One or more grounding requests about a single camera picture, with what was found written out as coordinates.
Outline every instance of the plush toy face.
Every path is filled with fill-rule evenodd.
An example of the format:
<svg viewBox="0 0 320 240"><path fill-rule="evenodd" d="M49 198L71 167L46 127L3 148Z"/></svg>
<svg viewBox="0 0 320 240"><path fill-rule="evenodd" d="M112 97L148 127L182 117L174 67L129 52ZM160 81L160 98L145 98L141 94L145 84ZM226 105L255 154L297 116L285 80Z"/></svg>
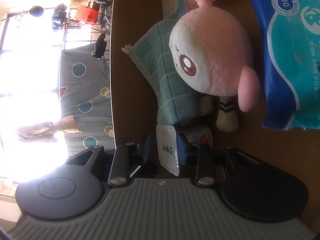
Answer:
<svg viewBox="0 0 320 240"><path fill-rule="evenodd" d="M209 93L212 83L210 65L194 32L177 23L171 32L169 46L181 78L194 90Z"/></svg>

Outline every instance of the white wall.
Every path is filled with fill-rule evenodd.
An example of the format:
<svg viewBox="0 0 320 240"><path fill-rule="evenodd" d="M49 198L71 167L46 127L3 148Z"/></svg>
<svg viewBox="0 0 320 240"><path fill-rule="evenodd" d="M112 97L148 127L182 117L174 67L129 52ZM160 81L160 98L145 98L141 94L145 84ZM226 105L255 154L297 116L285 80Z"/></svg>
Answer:
<svg viewBox="0 0 320 240"><path fill-rule="evenodd" d="M4 12L1 13L1 12L0 12L0 21L3 20L3 19L5 19L6 17L7 17L7 14L6 14L6 13L4 13ZM2 33L2 29L3 29L4 22L5 22L5 21L0 22L0 36L1 36L1 33Z"/></svg>
<svg viewBox="0 0 320 240"><path fill-rule="evenodd" d="M68 5L70 0L0 0L0 14L27 11L34 5L43 8L56 7L60 3Z"/></svg>
<svg viewBox="0 0 320 240"><path fill-rule="evenodd" d="M0 200L0 218L17 222L21 215L20 208L17 203L11 203Z"/></svg>

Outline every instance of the stuffed animal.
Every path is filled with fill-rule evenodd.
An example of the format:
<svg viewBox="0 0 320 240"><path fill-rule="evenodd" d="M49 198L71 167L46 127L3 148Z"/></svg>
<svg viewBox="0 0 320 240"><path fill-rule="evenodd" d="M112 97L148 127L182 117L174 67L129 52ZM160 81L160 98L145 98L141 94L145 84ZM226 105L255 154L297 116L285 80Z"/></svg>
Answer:
<svg viewBox="0 0 320 240"><path fill-rule="evenodd" d="M194 90L219 96L216 125L225 132L238 126L234 96L239 108L252 110L259 100L260 82L253 70L249 37L228 12L210 0L195 0L172 29L169 46L176 71Z"/></svg>

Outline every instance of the window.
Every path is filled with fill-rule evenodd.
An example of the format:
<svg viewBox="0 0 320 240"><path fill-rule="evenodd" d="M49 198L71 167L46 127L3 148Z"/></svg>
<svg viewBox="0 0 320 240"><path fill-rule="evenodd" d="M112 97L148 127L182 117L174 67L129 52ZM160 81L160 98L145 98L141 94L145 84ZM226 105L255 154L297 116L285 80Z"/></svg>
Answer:
<svg viewBox="0 0 320 240"><path fill-rule="evenodd" d="M25 181L67 158L62 134L54 142L19 140L16 127L60 119L59 60L63 31L52 30L53 9L36 18L10 15L0 46L0 177Z"/></svg>

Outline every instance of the black circular pad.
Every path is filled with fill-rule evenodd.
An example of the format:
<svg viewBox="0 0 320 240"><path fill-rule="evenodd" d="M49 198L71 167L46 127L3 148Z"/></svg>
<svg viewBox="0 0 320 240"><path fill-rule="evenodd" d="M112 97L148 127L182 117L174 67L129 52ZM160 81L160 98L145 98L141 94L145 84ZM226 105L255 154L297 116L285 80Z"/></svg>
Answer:
<svg viewBox="0 0 320 240"><path fill-rule="evenodd" d="M39 179L19 184L21 211L41 220L67 220L91 210L102 198L100 181L86 165L67 165Z"/></svg>
<svg viewBox="0 0 320 240"><path fill-rule="evenodd" d="M308 202L299 179L269 165L243 167L222 184L221 195L233 211L265 222L299 217Z"/></svg>

